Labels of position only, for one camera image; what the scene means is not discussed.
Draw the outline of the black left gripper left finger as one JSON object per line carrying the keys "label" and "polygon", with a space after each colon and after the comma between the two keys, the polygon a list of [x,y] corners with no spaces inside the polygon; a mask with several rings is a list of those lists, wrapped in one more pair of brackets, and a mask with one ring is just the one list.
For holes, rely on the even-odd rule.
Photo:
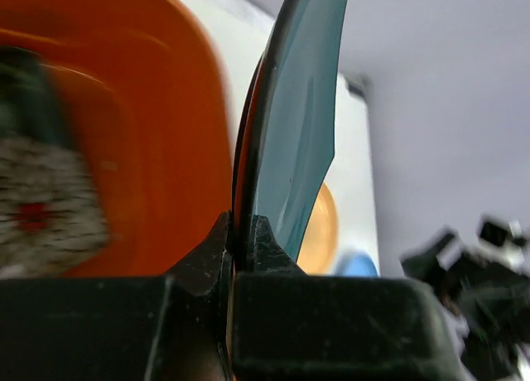
{"label": "black left gripper left finger", "polygon": [[229,214],[160,276],[1,283],[4,380],[229,380]]}

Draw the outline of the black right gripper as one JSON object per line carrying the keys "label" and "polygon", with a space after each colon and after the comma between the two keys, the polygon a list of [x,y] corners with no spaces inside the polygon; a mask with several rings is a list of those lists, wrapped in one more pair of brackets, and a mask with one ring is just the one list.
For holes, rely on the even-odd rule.
{"label": "black right gripper", "polygon": [[522,380],[529,368],[529,233],[518,221],[484,216],[476,244],[451,228],[400,259],[407,277],[428,284],[465,320],[461,363],[477,380]]}

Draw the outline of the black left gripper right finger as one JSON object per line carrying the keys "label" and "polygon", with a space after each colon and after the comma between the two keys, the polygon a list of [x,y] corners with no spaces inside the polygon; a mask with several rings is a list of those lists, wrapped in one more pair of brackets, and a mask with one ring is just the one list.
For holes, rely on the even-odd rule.
{"label": "black left gripper right finger", "polygon": [[238,380],[462,380],[444,316],[409,279],[306,275],[267,219],[251,228],[234,278],[231,360]]}

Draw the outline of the yellow round plate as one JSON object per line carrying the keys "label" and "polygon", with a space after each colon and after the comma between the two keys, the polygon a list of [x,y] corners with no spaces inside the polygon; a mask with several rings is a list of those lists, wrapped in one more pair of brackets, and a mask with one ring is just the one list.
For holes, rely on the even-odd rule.
{"label": "yellow round plate", "polygon": [[339,221],[333,195],[323,183],[313,206],[296,261],[307,274],[326,274],[336,255]]}

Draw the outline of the blue round plate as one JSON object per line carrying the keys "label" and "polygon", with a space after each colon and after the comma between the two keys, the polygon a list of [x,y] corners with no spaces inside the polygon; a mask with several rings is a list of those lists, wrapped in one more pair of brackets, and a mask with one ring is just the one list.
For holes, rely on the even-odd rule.
{"label": "blue round plate", "polygon": [[378,269],[373,259],[364,252],[343,254],[336,267],[335,274],[342,277],[378,277]]}

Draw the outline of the dark teal square plate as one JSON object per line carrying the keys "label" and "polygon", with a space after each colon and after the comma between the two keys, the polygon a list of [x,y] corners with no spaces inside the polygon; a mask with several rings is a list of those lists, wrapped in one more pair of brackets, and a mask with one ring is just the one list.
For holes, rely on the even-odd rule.
{"label": "dark teal square plate", "polygon": [[234,256],[251,265],[255,225],[297,258],[335,154],[347,0],[284,0],[248,90],[233,178]]}

